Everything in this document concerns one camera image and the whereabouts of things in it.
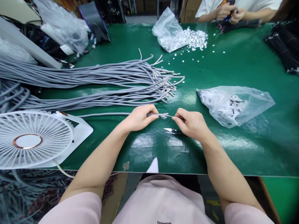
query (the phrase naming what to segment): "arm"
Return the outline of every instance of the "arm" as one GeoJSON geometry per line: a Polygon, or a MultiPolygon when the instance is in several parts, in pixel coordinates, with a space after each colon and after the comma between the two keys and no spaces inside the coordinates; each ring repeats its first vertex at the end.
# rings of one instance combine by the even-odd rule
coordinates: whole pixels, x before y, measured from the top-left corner
{"type": "Polygon", "coordinates": [[[261,19],[263,23],[269,22],[277,10],[273,9],[263,9],[258,12],[244,12],[243,20],[255,20],[255,19],[261,19]]]}
{"type": "Polygon", "coordinates": [[[244,176],[207,127],[202,114],[179,108],[173,120],[185,135],[201,143],[208,175],[219,196],[223,212],[230,203],[250,205],[264,212],[244,176]]]}
{"type": "Polygon", "coordinates": [[[229,14],[231,10],[235,10],[235,9],[237,9],[237,6],[233,6],[233,5],[231,6],[229,3],[220,5],[217,9],[210,12],[209,14],[201,15],[197,19],[197,22],[211,22],[214,19],[221,21],[229,14]]]}
{"type": "Polygon", "coordinates": [[[112,173],[118,153],[129,133],[139,131],[159,118],[157,115],[147,117],[148,113],[158,114],[153,104],[136,107],[117,125],[86,159],[59,202],[83,192],[93,192],[102,198],[105,183],[112,173]]]}
{"type": "Polygon", "coordinates": [[[197,22],[212,22],[216,18],[217,9],[206,15],[201,15],[197,18],[197,22]]]}

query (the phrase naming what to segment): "hand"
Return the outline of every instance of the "hand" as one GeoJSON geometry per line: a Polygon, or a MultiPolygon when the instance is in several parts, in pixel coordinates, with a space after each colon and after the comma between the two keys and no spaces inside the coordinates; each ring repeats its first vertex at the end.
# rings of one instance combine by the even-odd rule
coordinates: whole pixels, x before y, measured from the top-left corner
{"type": "Polygon", "coordinates": [[[245,14],[245,9],[242,8],[240,10],[234,10],[233,15],[230,18],[230,23],[231,24],[237,24],[241,19],[243,19],[245,14]]]}
{"type": "Polygon", "coordinates": [[[136,107],[131,114],[119,124],[119,127],[125,132],[142,130],[148,126],[149,123],[159,118],[158,115],[151,115],[147,117],[147,114],[158,113],[159,112],[154,104],[136,107]]]}
{"type": "Polygon", "coordinates": [[[223,5],[220,5],[217,9],[216,9],[216,19],[218,21],[223,20],[225,17],[227,17],[227,15],[230,13],[230,11],[232,10],[237,10],[238,7],[234,6],[234,5],[230,5],[229,3],[225,3],[223,5]]]}
{"type": "Polygon", "coordinates": [[[185,135],[201,143],[213,136],[202,114],[199,112],[189,112],[183,108],[179,108],[172,119],[185,135]]]}

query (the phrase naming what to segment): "left hand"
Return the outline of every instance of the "left hand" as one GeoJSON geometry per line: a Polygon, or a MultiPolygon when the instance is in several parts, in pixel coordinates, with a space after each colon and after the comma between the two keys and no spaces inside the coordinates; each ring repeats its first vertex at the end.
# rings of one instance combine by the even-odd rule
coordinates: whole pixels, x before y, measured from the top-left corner
{"type": "Polygon", "coordinates": [[[151,115],[147,117],[147,114],[158,113],[159,112],[154,104],[136,107],[131,114],[119,124],[119,127],[121,127],[125,132],[142,130],[152,121],[159,118],[158,115],[151,115]]]}
{"type": "Polygon", "coordinates": [[[235,9],[233,15],[230,18],[230,23],[231,24],[237,24],[241,19],[243,19],[244,14],[245,14],[245,9],[244,8],[239,9],[238,13],[237,13],[237,10],[235,9]]]}

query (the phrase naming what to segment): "white shirt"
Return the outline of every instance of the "white shirt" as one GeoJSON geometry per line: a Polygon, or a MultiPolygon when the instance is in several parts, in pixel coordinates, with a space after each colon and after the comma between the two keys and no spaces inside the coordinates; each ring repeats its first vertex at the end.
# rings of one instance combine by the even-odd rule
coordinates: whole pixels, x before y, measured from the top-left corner
{"type": "MultiPolygon", "coordinates": [[[[222,2],[223,0],[202,0],[195,18],[209,14],[222,2]]],[[[249,12],[257,12],[263,9],[278,10],[281,2],[282,0],[236,0],[234,5],[238,6],[239,9],[245,8],[249,12]]]]}
{"type": "MultiPolygon", "coordinates": [[[[39,224],[99,224],[102,203],[91,192],[74,195],[56,205],[39,224]]],[[[224,212],[226,224],[274,224],[262,211],[232,203],[224,212]]],[[[142,180],[113,224],[215,224],[205,214],[200,194],[173,177],[153,175],[142,180]]]]}

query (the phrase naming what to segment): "pink shirt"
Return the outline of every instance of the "pink shirt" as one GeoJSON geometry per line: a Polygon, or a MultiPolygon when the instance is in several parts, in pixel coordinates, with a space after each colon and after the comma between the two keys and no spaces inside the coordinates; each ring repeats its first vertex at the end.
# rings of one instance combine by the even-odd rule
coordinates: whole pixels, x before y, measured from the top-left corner
{"type": "MultiPolygon", "coordinates": [[[[102,202],[98,195],[84,192],[51,209],[39,224],[99,224],[102,202]]],[[[225,212],[226,224],[274,224],[267,215],[249,205],[232,203],[225,212]]],[[[214,224],[205,214],[200,194],[166,175],[142,180],[113,221],[120,223],[214,224]]]]}

